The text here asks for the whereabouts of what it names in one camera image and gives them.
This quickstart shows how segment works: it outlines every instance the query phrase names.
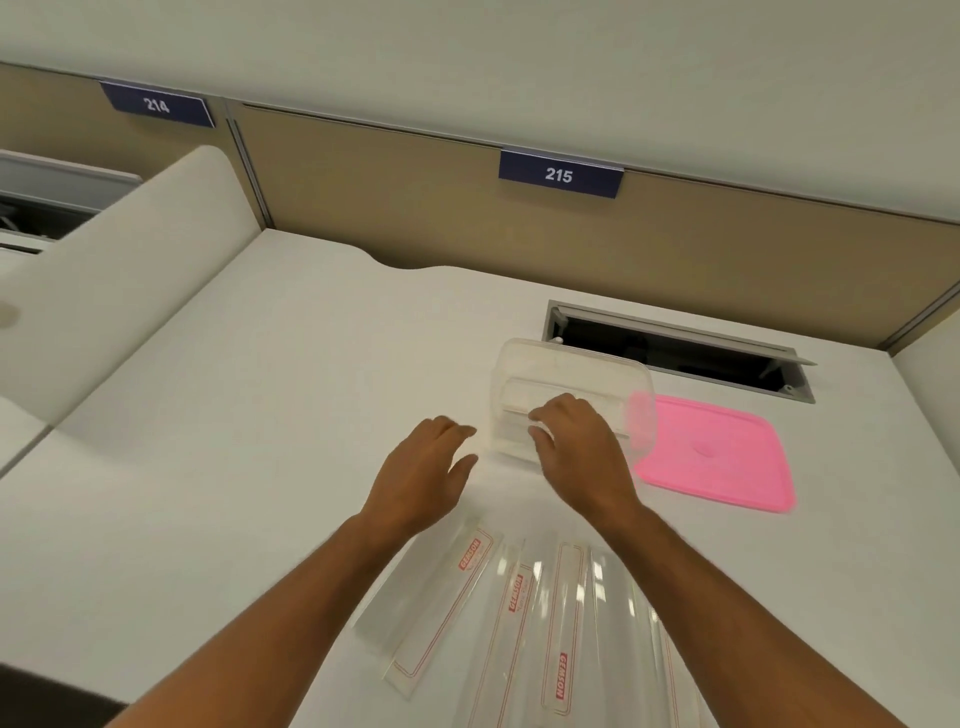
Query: blue sign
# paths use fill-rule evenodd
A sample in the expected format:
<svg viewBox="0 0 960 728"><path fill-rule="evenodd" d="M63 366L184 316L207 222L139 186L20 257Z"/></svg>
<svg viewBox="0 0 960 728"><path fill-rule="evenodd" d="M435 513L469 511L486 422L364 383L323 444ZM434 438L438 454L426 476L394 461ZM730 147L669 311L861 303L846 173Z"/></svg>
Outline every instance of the blue sign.
<svg viewBox="0 0 960 728"><path fill-rule="evenodd" d="M198 96L184 96L179 93L157 91L135 85L100 82L110 103L118 111L153 116L155 119L169 119L183 124L195 124L198 127L213 129L213 117L206 107L206 99Z"/></svg>
<svg viewBox="0 0 960 728"><path fill-rule="evenodd" d="M537 152L500 150L500 179L539 184L599 197L616 197L623 167L586 159L546 157Z"/></svg>

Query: white wall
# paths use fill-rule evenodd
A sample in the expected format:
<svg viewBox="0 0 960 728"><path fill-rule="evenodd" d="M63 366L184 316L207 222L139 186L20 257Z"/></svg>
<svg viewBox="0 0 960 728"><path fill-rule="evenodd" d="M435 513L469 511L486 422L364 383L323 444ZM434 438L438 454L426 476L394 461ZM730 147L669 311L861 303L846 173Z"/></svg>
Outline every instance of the white wall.
<svg viewBox="0 0 960 728"><path fill-rule="evenodd" d="M956 0L0 0L4 61L960 219L958 36Z"/></svg>
<svg viewBox="0 0 960 728"><path fill-rule="evenodd" d="M897 354L894 363L960 471L960 311Z"/></svg>

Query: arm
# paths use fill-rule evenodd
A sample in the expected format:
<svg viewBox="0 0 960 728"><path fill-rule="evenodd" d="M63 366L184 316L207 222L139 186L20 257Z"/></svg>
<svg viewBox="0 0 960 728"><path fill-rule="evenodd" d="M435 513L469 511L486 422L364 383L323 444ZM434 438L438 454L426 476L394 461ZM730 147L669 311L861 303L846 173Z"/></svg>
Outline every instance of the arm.
<svg viewBox="0 0 960 728"><path fill-rule="evenodd" d="M390 453L360 513L121 713L112 728L285 728L360 599L414 535L457 504L476 430L424 420Z"/></svg>
<svg viewBox="0 0 960 728"><path fill-rule="evenodd" d="M636 496L610 428L560 395L530 413L543 474L616 552L724 728L903 728Z"/></svg>

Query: white desk divider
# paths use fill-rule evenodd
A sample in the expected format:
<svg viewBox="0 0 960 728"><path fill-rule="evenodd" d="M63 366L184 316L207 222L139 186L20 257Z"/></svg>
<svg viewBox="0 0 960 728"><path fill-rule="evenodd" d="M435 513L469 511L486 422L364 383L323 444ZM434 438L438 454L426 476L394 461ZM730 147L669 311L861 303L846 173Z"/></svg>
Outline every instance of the white desk divider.
<svg viewBox="0 0 960 728"><path fill-rule="evenodd" d="M194 150L0 279L0 396L56 425L259 233Z"/></svg>

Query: pink lid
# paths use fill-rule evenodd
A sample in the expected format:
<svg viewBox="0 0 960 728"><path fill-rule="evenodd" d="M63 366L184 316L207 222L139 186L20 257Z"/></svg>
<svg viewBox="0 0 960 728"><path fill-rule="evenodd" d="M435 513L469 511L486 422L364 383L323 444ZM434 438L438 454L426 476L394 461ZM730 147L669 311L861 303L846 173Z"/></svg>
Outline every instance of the pink lid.
<svg viewBox="0 0 960 728"><path fill-rule="evenodd" d="M645 482L775 513L794 506L780 438L762 417L657 396L657 422L657 443L635 467Z"/></svg>

